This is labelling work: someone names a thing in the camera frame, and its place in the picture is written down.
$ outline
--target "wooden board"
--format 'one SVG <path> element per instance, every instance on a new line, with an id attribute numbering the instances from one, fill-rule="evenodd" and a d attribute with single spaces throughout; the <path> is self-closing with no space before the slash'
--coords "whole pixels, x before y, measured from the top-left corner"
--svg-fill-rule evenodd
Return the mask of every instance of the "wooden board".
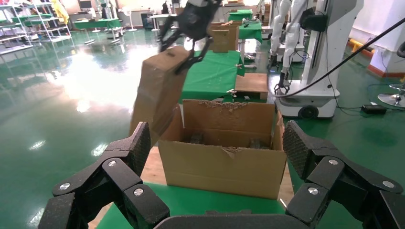
<path id="1" fill-rule="evenodd" d="M 235 91 L 259 93 L 260 99 L 267 99 L 267 74 L 245 73 L 245 76 L 236 76 Z"/>

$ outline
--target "glossy floor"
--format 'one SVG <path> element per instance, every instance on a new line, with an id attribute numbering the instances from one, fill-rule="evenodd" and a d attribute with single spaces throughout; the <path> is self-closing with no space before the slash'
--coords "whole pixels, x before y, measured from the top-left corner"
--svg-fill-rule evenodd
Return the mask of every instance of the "glossy floor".
<path id="1" fill-rule="evenodd" d="M 95 162 L 109 142 L 128 134 L 141 62 L 157 53 L 156 34 L 127 33 L 117 45 L 104 34 L 90 36 L 96 42 L 89 46 L 77 32 L 73 42 L 1 56 L 0 229 L 36 228 L 54 184 Z M 258 47 L 257 72 L 266 72 L 268 49 L 266 42 Z M 386 85 L 367 89 L 385 81 L 366 66 L 367 59 L 359 56 L 341 68 L 341 106 L 358 107 L 369 98 L 376 102 L 379 92 L 390 92 Z M 351 115 L 337 110 L 333 120 L 298 123 L 308 134 L 332 141 L 349 159 L 405 186 L 405 113 L 364 118 L 347 112 Z M 328 218 L 359 226 L 339 206 L 328 211 L 333 211 Z"/>

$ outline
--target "cardboard box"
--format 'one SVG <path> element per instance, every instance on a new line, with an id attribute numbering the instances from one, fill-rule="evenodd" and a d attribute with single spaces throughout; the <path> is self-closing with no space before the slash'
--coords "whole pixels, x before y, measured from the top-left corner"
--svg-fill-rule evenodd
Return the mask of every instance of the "cardboard box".
<path id="1" fill-rule="evenodd" d="M 175 46 L 143 61 L 129 135 L 139 122 L 149 122 L 151 146 L 164 133 L 177 109 L 188 72 L 175 71 L 188 56 L 184 47 Z"/>
<path id="2" fill-rule="evenodd" d="M 183 113 L 184 126 L 177 110 L 159 140 L 168 185 L 277 198 L 287 157 L 273 104 L 184 100 Z M 190 143 L 194 134 L 202 144 Z M 249 148 L 252 139 L 271 149 Z"/>
<path id="3" fill-rule="evenodd" d="M 238 22 L 211 23 L 210 27 L 208 27 L 208 34 L 214 37 L 215 43 L 215 34 L 213 34 L 213 30 L 229 30 L 227 49 L 238 50 L 238 40 L 239 40 Z M 212 44 L 210 45 L 209 50 L 213 50 Z"/>
<path id="4" fill-rule="evenodd" d="M 214 39 L 210 45 L 213 52 L 228 52 L 229 50 L 229 30 L 212 30 Z"/>

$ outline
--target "green tablecloth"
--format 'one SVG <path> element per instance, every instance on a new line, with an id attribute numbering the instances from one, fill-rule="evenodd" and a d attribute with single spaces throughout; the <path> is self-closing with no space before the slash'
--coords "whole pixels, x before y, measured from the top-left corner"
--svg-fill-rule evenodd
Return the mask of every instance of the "green tablecloth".
<path id="1" fill-rule="evenodd" d="M 238 10 L 238 12 L 229 13 L 228 21 L 241 21 L 243 18 L 252 19 L 252 10 Z"/>
<path id="2" fill-rule="evenodd" d="M 227 95 L 235 88 L 236 75 L 245 75 L 240 52 L 208 51 L 204 60 L 195 63 L 187 73 L 179 103 L 183 99 L 213 100 Z"/>
<path id="3" fill-rule="evenodd" d="M 238 212 L 250 209 L 254 214 L 283 214 L 276 200 L 209 192 L 191 188 L 147 184 L 169 207 L 170 215 L 205 214 L 206 210 Z M 113 204 L 97 229 L 131 229 L 132 227 Z"/>
<path id="4" fill-rule="evenodd" d="M 114 27 L 121 27 L 118 18 L 115 19 L 100 19 L 98 21 L 75 21 L 73 22 L 78 29 L 100 28 L 107 27 L 109 29 Z"/>
<path id="5" fill-rule="evenodd" d="M 239 26 L 239 39 L 256 39 L 260 43 L 262 40 L 262 25 L 260 23 L 252 23 L 249 26 Z"/>

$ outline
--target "black cable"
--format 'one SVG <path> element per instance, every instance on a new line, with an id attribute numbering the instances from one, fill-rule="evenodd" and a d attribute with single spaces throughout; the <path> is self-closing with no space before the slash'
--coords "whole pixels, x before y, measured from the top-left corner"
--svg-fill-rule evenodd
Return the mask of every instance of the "black cable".
<path id="1" fill-rule="evenodd" d="M 296 95 L 300 92 L 303 92 L 305 90 L 307 90 L 308 88 L 312 87 L 313 85 L 319 83 L 321 80 L 325 79 L 326 77 L 328 77 L 329 74 L 331 74 L 332 72 L 334 72 L 336 69 L 340 68 L 342 65 L 344 65 L 347 61 L 349 61 L 351 58 L 353 58 L 355 55 L 359 54 L 361 51 L 363 51 L 364 49 L 366 49 L 367 47 L 369 47 L 371 44 L 373 44 L 374 42 L 378 41 L 379 39 L 381 39 L 383 36 L 385 36 L 387 33 L 391 32 L 392 30 L 394 30 L 395 28 L 397 28 L 398 26 L 400 26 L 401 24 L 403 24 L 405 22 L 405 18 L 403 18 L 402 20 L 400 20 L 399 22 L 397 22 L 396 24 L 394 24 L 393 26 L 391 26 L 390 28 L 388 28 L 387 30 L 385 30 L 384 32 L 382 32 L 380 35 L 376 36 L 375 38 L 373 38 L 371 41 L 367 42 L 365 45 L 363 45 L 362 47 L 360 47 L 357 51 L 355 51 L 354 53 L 352 53 L 350 56 L 348 56 L 346 59 L 344 59 L 342 62 L 340 62 L 338 65 L 336 65 L 333 69 L 331 69 L 330 71 L 328 71 L 327 73 L 325 73 L 322 77 L 320 77 L 319 79 L 315 80 L 314 82 L 312 82 L 311 84 L 308 84 L 306 87 L 301 88 L 291 94 L 285 94 L 285 95 L 275 95 L 277 98 L 285 98 L 285 97 L 290 97 L 293 95 Z"/>
<path id="2" fill-rule="evenodd" d="M 328 53 L 329 44 L 328 44 L 328 31 L 327 31 L 327 30 L 325 31 L 325 37 L 326 37 L 326 71 L 329 72 L 329 67 L 328 67 L 328 65 L 329 65 L 329 59 L 328 59 L 328 56 L 329 56 L 329 53 Z M 336 107 L 339 108 L 340 111 L 342 111 L 342 112 L 343 112 L 344 114 L 346 114 L 346 115 L 350 115 L 350 116 L 363 116 L 363 115 L 361 115 L 361 114 L 349 114 L 349 113 L 345 112 L 342 107 L 339 106 L 338 98 L 336 97 L 336 93 L 335 93 L 335 88 L 333 87 L 333 84 L 332 84 L 332 81 L 330 80 L 329 74 L 328 74 L 328 80 L 329 80 L 329 83 L 330 83 L 330 85 L 331 85 L 331 87 L 332 87 L 332 90 L 333 90 L 333 97 L 335 98 L 335 101 L 336 101 Z"/>

